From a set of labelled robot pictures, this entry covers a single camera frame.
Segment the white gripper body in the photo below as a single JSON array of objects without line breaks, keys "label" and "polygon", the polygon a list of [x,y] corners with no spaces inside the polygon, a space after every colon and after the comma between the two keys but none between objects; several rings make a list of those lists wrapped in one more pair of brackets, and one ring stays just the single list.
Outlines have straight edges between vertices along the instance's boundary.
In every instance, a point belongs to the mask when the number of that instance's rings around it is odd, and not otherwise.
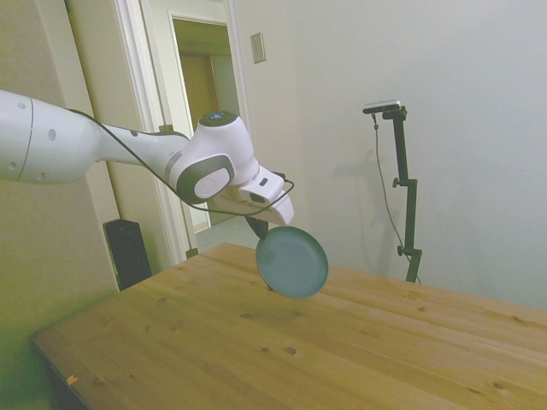
[{"label": "white gripper body", "polygon": [[250,216],[278,226],[287,226],[294,217],[294,209],[288,196],[271,205],[268,199],[258,194],[229,189],[223,190],[212,200],[221,211]]}]

